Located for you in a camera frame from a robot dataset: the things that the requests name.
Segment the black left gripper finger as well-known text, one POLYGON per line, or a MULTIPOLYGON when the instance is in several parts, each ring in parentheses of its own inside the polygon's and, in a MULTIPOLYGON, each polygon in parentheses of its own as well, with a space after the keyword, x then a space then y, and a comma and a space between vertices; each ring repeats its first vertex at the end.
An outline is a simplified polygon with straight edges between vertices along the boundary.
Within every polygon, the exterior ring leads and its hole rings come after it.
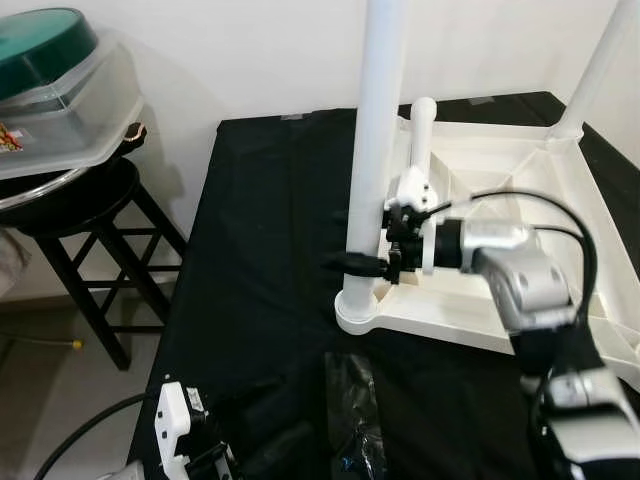
POLYGON ((244 461, 246 471, 314 471, 317 434, 306 422, 278 431, 244 461))
POLYGON ((288 385, 256 385, 238 392, 232 403, 247 420, 293 419, 300 393, 288 385))

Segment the clear tape strip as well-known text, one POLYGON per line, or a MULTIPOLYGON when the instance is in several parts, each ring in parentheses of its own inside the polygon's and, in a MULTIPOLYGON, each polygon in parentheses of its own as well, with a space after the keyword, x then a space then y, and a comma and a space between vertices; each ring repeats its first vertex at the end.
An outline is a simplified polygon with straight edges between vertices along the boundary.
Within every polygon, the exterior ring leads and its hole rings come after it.
POLYGON ((332 479, 387 480, 387 453, 370 361, 352 353, 328 352, 324 372, 332 479))

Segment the black table cloth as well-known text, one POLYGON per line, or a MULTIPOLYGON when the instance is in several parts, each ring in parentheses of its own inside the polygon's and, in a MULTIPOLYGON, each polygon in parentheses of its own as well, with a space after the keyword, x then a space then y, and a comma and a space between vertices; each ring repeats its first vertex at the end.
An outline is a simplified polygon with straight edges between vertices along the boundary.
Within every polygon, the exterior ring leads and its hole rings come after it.
POLYGON ((253 421, 234 407, 237 449, 308 422, 314 471, 274 480, 330 480, 324 355, 370 361, 389 480, 540 480, 527 448, 529 404, 515 358, 387 330, 349 335, 333 300, 340 276, 355 110, 224 120, 157 346, 148 387, 177 380, 202 398, 256 385, 300 393, 293 419, 253 421))

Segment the white plastic table top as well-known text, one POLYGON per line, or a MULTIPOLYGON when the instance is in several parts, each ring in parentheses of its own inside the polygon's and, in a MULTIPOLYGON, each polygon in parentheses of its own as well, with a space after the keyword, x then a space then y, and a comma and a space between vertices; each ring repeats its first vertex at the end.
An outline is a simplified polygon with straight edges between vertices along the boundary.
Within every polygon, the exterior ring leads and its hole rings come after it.
MULTIPOLYGON (((554 201, 580 215, 600 256, 589 311, 596 348, 614 374, 639 387, 636 271, 579 143, 548 143, 548 132, 526 125, 436 122, 429 186, 439 202, 454 202, 453 218, 567 227, 570 220, 554 209, 554 201)), ((352 335, 381 328, 460 346, 511 351, 490 291, 475 275, 417 271, 397 285, 347 276, 334 310, 339 328, 352 335)))

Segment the yellow tipped thin rod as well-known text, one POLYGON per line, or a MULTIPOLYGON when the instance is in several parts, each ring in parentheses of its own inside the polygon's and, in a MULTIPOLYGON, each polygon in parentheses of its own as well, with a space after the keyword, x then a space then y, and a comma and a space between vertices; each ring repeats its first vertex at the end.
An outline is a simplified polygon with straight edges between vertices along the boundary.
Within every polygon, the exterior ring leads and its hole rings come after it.
POLYGON ((83 342, 78 339, 40 339, 31 337, 19 337, 19 335, 0 335, 0 340, 9 340, 9 342, 17 342, 22 344, 31 344, 31 346, 49 346, 58 348, 82 349, 83 342))

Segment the black round stool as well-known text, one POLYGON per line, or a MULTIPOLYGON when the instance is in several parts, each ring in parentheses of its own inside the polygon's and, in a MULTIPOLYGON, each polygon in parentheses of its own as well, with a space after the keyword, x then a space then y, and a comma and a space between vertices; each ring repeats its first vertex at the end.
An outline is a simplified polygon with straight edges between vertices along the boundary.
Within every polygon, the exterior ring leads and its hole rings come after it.
MULTIPOLYGON (((0 198, 17 195, 54 178, 52 174, 0 180, 0 198)), ((134 291, 161 321, 172 301, 155 276, 179 273, 182 264, 155 264, 161 242, 183 260, 187 239, 143 186, 140 169, 113 157, 58 191, 31 204, 0 211, 0 227, 18 230, 37 251, 78 308, 83 320, 120 370, 131 357, 122 334, 160 334, 163 326, 118 326, 106 319, 120 291, 134 291)))

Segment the clear plastic storage box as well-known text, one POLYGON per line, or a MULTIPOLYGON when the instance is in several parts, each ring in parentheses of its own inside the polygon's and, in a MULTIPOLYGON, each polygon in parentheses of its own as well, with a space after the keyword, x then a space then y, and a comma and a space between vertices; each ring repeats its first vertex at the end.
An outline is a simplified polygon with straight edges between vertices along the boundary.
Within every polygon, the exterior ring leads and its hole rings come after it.
POLYGON ((63 77, 0 100, 0 180, 102 163, 145 108, 131 52, 108 31, 63 77))

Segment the beige tablecloth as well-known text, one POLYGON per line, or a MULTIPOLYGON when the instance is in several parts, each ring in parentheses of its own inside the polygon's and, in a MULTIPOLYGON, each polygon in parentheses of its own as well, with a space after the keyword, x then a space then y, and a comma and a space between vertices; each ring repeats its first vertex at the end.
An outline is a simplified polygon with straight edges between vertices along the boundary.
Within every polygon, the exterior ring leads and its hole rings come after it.
POLYGON ((0 228, 0 296, 12 291, 29 266, 31 253, 8 229, 0 228))

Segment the green round lid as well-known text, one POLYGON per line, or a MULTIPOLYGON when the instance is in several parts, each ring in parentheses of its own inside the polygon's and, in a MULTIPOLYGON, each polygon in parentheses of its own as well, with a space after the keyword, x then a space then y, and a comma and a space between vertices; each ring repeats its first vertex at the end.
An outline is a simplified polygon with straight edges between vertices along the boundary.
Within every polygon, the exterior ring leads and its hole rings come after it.
POLYGON ((58 81, 99 46, 81 10, 55 6, 0 18, 0 101, 58 81))

